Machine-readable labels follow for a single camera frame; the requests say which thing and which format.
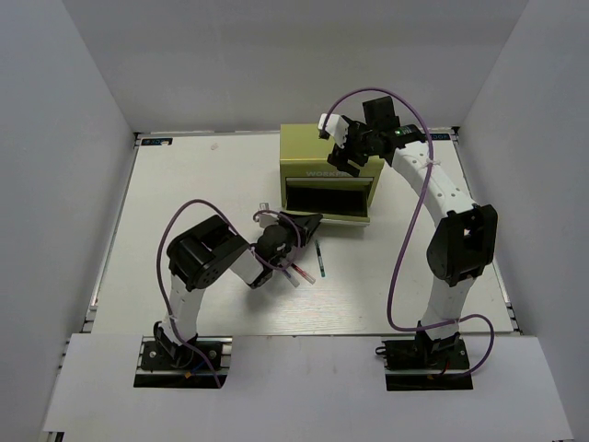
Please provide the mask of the green capped clear pen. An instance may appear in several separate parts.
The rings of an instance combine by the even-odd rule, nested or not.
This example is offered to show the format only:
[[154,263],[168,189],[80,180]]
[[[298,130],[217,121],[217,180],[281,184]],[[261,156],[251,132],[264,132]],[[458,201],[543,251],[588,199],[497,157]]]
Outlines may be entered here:
[[322,278],[325,278],[326,272],[325,272],[325,266],[324,266],[322,252],[321,252],[321,248],[320,248],[320,243],[317,239],[315,239],[314,243],[315,243],[315,249],[316,249],[316,253],[317,253],[317,257],[318,257],[318,267],[319,267],[320,275]]

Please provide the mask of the green bottom drawer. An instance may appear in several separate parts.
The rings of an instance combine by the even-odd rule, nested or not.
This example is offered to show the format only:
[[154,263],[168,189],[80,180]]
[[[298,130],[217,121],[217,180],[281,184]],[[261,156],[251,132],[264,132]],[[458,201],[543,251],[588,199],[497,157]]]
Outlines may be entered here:
[[286,185],[284,209],[293,215],[323,215],[331,224],[368,225],[369,188],[350,182],[310,181]]

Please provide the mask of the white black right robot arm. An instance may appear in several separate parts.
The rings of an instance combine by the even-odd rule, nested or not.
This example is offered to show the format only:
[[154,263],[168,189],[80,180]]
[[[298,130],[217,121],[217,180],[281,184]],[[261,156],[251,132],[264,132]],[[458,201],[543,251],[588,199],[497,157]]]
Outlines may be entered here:
[[332,139],[328,162],[357,177],[368,159],[386,161],[418,196],[391,277],[394,289],[410,238],[422,210],[434,224],[426,260],[433,285],[426,310],[411,328],[409,350],[389,353],[404,363],[436,367],[456,352],[459,326],[468,320],[463,308],[468,292],[491,264],[498,214],[490,204],[480,205],[461,191],[435,157],[433,137],[423,117],[401,96],[381,89],[380,98],[364,102],[364,120],[338,115],[331,107],[318,121],[318,135]]

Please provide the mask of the green top drawer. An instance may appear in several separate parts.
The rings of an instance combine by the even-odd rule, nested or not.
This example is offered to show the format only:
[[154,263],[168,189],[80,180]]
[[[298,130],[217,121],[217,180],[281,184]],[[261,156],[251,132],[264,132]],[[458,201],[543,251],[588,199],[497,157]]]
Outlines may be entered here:
[[286,186],[291,187],[320,187],[320,188],[352,188],[371,187],[374,179],[353,177],[289,177]]

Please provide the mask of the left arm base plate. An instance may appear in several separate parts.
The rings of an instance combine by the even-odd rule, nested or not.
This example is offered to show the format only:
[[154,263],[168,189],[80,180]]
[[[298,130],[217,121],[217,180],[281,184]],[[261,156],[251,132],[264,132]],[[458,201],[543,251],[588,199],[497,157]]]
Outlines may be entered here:
[[[221,387],[229,373],[232,339],[199,338],[195,343],[210,360]],[[154,337],[143,338],[137,359],[133,386],[139,389],[209,390],[217,389],[213,371],[203,358],[188,350],[178,362],[156,342]]]

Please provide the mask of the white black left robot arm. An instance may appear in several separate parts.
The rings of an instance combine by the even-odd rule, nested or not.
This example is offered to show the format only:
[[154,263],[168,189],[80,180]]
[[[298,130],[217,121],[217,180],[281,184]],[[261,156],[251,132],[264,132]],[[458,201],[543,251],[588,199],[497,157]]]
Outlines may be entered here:
[[252,289],[266,284],[290,266],[322,219],[322,214],[280,212],[263,223],[261,236],[249,244],[220,215],[213,215],[175,237],[166,250],[171,310],[154,326],[159,353],[175,368],[201,362],[193,348],[199,347],[197,316],[204,291],[227,270]]

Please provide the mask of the green drawer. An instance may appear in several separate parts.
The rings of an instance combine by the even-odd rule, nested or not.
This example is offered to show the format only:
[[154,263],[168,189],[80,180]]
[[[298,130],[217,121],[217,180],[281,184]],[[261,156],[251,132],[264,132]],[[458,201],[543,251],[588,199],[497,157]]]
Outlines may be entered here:
[[369,188],[350,182],[310,181],[286,185],[284,209],[293,215],[323,215],[331,224],[368,225]]
[[371,187],[374,179],[353,177],[289,177],[286,186],[291,187],[320,187],[320,188],[352,188]]

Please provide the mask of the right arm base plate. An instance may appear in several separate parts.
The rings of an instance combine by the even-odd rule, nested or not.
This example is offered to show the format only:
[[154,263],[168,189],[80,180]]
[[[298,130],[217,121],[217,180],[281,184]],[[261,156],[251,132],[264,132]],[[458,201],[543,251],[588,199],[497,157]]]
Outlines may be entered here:
[[387,391],[472,390],[468,352],[462,339],[453,349],[426,355],[414,340],[383,341],[375,355],[384,362]]

